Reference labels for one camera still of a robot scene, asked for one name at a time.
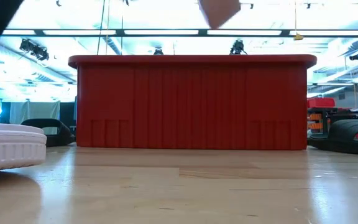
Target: ceiling beam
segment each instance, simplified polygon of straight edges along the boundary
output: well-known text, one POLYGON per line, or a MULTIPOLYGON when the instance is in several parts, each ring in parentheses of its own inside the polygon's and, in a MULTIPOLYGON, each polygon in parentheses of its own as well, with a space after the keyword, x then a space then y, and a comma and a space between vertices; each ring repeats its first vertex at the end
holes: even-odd
POLYGON ((8 29, 4 37, 358 37, 358 30, 293 29, 8 29))
POLYGON ((50 68, 45 68, 39 65, 37 62, 23 57, 23 55, 20 55, 10 49, 7 49, 2 45, 0 45, 0 60, 8 66, 15 66, 17 68, 17 72, 20 72, 21 68, 31 69, 33 72, 42 74, 43 76, 48 77, 56 82, 75 82, 75 80, 68 78, 60 73, 57 73, 50 68))

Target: spotlight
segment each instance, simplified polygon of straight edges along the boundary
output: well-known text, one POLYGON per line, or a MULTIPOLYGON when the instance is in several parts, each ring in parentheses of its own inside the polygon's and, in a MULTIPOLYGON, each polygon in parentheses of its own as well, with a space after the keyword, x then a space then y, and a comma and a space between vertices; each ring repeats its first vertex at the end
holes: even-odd
POLYGON ((22 43, 19 47, 24 52, 30 52, 31 55, 35 56, 37 60, 49 60, 49 54, 46 47, 40 47, 37 44, 32 43, 28 39, 22 39, 22 43))
POLYGON ((155 49, 154 55, 164 55, 162 49, 155 49))
POLYGON ((358 54, 349 57, 350 60, 358 60, 358 54))

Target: yellow object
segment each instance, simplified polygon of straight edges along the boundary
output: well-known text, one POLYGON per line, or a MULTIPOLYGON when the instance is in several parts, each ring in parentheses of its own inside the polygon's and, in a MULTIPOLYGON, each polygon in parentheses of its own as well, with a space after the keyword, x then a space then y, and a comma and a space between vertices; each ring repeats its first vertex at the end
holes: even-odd
POLYGON ((296 33, 296 35, 293 37, 293 40, 303 40, 303 36, 299 33, 296 33))

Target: wall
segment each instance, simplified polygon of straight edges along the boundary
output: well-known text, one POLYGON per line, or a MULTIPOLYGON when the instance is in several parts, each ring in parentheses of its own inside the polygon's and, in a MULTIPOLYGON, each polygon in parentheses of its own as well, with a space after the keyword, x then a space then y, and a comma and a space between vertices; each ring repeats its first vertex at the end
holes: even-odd
POLYGON ((343 100, 339 99, 339 94, 343 93, 343 91, 337 92, 332 95, 327 95, 327 97, 333 97, 335 99, 335 104, 337 107, 341 108, 355 108, 358 107, 358 87, 356 88, 356 100, 354 97, 354 90, 352 88, 346 88, 345 98, 343 100))
POLYGON ((11 119, 11 103, 10 102, 2 102, 1 103, 1 124, 9 124, 11 119))

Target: ceiling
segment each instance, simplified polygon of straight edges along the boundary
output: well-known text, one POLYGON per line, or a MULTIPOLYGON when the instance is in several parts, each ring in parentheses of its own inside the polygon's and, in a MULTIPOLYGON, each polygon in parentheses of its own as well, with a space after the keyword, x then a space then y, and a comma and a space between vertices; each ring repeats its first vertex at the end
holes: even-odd
MULTIPOLYGON (((296 17, 294 2, 241 0, 241 11, 221 28, 358 30, 358 0, 296 1, 296 17)), ((51 0, 24 0, 7 30, 208 29, 197 0, 131 0, 128 3, 122 0, 59 0, 57 4, 51 0)), ((358 53, 356 36, 305 36, 297 41, 292 37, 258 35, 112 35, 103 38, 107 38, 107 41, 99 40, 98 36, 76 35, 75 32, 63 37, 37 33, 20 36, 6 32, 0 38, 0 98, 9 101, 73 101, 76 95, 76 70, 67 65, 72 55, 148 55, 153 54, 156 48, 161 48, 164 54, 227 55, 237 39, 243 40, 248 54, 316 55, 319 62, 308 71, 308 81, 315 83, 308 87, 308 93, 314 95, 338 88, 338 83, 351 83, 358 78, 358 60, 348 59, 349 55, 358 53), (37 61, 20 50, 22 39, 30 39, 47 48, 50 59, 37 61), (318 86, 317 83, 321 82, 335 85, 318 86)))

